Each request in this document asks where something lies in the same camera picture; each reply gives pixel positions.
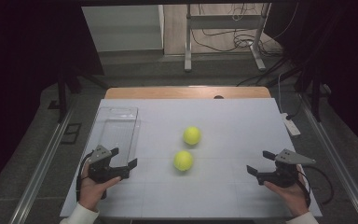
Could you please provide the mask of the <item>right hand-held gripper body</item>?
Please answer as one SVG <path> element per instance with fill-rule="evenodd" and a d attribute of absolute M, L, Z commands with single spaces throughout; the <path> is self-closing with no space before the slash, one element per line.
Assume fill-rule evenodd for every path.
<path fill-rule="evenodd" d="M 284 149 L 276 154 L 275 170 L 271 173 L 259 173 L 255 177 L 259 185 L 263 185 L 265 181 L 273 183 L 281 188 L 288 188 L 297 182 L 297 166 L 314 164 L 315 159 L 300 155 L 289 149 Z"/>

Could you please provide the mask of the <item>white table board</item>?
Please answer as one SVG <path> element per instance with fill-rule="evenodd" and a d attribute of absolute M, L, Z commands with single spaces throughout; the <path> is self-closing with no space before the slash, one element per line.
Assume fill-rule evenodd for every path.
<path fill-rule="evenodd" d="M 272 172 L 274 154 L 294 146 L 272 98 L 103 100 L 101 107 L 137 107 L 137 166 L 107 191 L 101 217 L 130 219 L 253 219 L 288 217 L 278 195 L 260 186 L 246 166 Z M 191 146 L 189 126 L 201 131 Z M 193 165 L 179 171 L 174 155 L 185 150 Z"/>

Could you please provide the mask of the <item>black metal stand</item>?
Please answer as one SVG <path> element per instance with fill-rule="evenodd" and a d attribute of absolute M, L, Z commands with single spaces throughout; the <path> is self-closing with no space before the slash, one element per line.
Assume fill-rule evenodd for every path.
<path fill-rule="evenodd" d="M 300 65 L 296 65 L 293 68 L 289 68 L 287 71 L 280 73 L 276 78 L 264 84 L 264 87 L 270 88 L 278 85 L 281 81 L 300 74 L 299 78 L 295 83 L 295 91 L 304 93 L 308 87 L 311 87 L 310 93 L 310 112 L 312 116 L 317 120 L 321 121 L 320 116 L 320 98 L 322 75 L 319 70 L 319 64 L 317 59 L 310 57 Z"/>
<path fill-rule="evenodd" d="M 111 85 L 77 67 L 62 67 L 57 74 L 58 99 L 56 101 L 51 101 L 48 106 L 48 109 L 59 110 L 59 123 L 63 122 L 68 113 L 66 89 L 69 89 L 69 91 L 74 94 L 81 93 L 82 87 L 78 77 L 83 77 L 104 90 L 111 88 Z"/>

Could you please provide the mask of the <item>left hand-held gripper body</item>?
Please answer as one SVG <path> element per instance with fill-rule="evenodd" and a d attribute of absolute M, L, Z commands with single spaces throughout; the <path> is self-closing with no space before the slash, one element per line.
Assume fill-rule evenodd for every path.
<path fill-rule="evenodd" d="M 110 161 L 113 158 L 111 150 L 98 145 L 91 153 L 89 158 L 89 178 L 96 183 L 104 183 L 118 176 L 121 179 L 126 179 L 130 176 L 128 166 L 110 166 Z"/>

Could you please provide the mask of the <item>yellow tennis ball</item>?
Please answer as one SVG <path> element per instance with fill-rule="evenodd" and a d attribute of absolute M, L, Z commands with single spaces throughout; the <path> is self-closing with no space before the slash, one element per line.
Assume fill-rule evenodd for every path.
<path fill-rule="evenodd" d="M 187 171 L 193 165 L 193 156 L 190 152 L 181 150 L 174 155 L 174 167 L 179 171 Z"/>
<path fill-rule="evenodd" d="M 183 140 L 191 145 L 196 145 L 201 139 L 201 131 L 198 127 L 189 126 L 184 130 Z"/>

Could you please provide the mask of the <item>grey metal desk frame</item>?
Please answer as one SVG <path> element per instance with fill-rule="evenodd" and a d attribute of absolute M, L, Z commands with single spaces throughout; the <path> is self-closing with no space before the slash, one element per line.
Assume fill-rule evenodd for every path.
<path fill-rule="evenodd" d="M 267 16 L 269 13 L 270 3 L 264 3 L 261 12 L 256 15 L 243 14 L 208 14 L 193 15 L 191 13 L 191 5 L 186 5 L 186 48 L 185 48 L 185 71 L 192 70 L 192 52 L 191 52 L 191 36 L 193 30 L 212 30 L 212 29 L 245 29 L 255 30 L 255 37 L 246 44 L 251 51 L 255 64 L 259 71 L 265 71 L 266 66 L 261 59 L 259 44 L 261 43 L 261 35 L 263 33 Z"/>

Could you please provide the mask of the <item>white cabinet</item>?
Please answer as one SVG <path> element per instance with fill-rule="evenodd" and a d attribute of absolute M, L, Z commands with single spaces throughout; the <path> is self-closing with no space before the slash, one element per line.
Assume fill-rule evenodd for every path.
<path fill-rule="evenodd" d="M 162 49 L 160 6 L 82 7 L 98 52 Z"/>

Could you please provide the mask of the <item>aluminium floor rail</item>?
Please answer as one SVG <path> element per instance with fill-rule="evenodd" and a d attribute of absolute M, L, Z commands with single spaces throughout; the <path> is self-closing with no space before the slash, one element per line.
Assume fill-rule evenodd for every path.
<path fill-rule="evenodd" d="M 335 145 L 333 144 L 331 138 L 327 134 L 323 124 L 318 121 L 312 114 L 310 109 L 309 100 L 302 96 L 301 94 L 297 95 L 302 102 L 302 108 L 307 115 L 308 120 L 312 126 L 312 129 L 315 131 L 316 135 L 320 139 L 325 153 L 327 154 L 328 159 L 330 160 L 332 166 L 334 167 L 336 174 L 343 185 L 344 189 L 349 195 L 350 201 L 354 206 L 358 214 L 358 185 L 355 183 L 354 179 L 351 177 L 351 174 L 346 167 L 344 161 L 339 156 Z"/>
<path fill-rule="evenodd" d="M 22 193 L 21 198 L 10 218 L 8 224 L 24 224 L 36 199 L 36 195 L 40 190 L 42 183 L 48 172 L 48 168 L 56 154 L 58 146 L 62 140 L 62 136 L 68 123 L 73 116 L 76 102 L 72 102 L 61 122 L 57 125 L 53 135 L 50 137 L 48 144 L 36 165 L 34 172 L 28 182 L 25 191 Z"/>

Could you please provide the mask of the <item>wooden table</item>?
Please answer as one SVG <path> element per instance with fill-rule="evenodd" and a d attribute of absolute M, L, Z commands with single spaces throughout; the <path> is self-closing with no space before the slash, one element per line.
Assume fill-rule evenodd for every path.
<path fill-rule="evenodd" d="M 133 87 L 110 88 L 105 99 L 243 99 L 270 98 L 265 87 Z"/>

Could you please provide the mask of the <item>dark curtain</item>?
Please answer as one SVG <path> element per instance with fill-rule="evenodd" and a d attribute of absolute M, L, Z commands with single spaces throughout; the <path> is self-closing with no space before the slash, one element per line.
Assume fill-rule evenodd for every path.
<path fill-rule="evenodd" d="M 41 92 L 63 75 L 103 67 L 76 0 L 0 0 L 0 173 L 34 119 Z"/>
<path fill-rule="evenodd" d="M 358 0 L 287 0 L 272 3 L 265 33 L 302 74 L 327 85 L 329 104 L 358 137 Z"/>

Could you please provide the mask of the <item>white power strip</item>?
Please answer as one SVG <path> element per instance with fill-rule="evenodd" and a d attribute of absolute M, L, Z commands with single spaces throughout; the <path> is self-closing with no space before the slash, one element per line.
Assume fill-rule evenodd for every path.
<path fill-rule="evenodd" d="M 291 136 L 300 136 L 301 132 L 294 124 L 292 119 L 287 113 L 281 113 L 282 121 L 286 127 L 286 130 L 289 132 Z"/>

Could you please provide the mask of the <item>clear plastic box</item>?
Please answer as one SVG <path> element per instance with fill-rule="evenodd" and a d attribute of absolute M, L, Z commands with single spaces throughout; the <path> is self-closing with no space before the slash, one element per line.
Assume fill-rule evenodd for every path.
<path fill-rule="evenodd" d="M 111 167 L 128 166 L 135 158 L 140 120 L 137 107 L 100 107 L 93 122 L 86 146 L 92 153 L 98 145 L 119 153 L 110 161 Z"/>

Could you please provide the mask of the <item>person's left hand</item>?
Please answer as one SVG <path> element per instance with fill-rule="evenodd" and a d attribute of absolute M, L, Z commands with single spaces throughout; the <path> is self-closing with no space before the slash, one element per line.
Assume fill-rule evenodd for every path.
<path fill-rule="evenodd" d="M 88 162 L 85 163 L 81 174 L 80 197 L 78 203 L 84 208 L 97 212 L 97 205 L 101 200 L 103 193 L 121 181 L 121 177 L 114 177 L 104 183 L 96 183 L 89 178 Z"/>

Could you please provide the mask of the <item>person's right hand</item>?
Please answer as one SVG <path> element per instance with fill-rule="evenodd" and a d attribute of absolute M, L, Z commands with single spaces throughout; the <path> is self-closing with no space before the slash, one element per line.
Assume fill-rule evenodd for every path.
<path fill-rule="evenodd" d="M 301 175 L 297 175 L 297 180 L 301 185 L 294 184 L 288 188 L 281 188 L 268 181 L 264 182 L 264 186 L 269 190 L 278 194 L 284 201 L 292 217 L 300 217 L 309 212 L 306 196 L 301 187 L 305 186 L 304 179 Z"/>

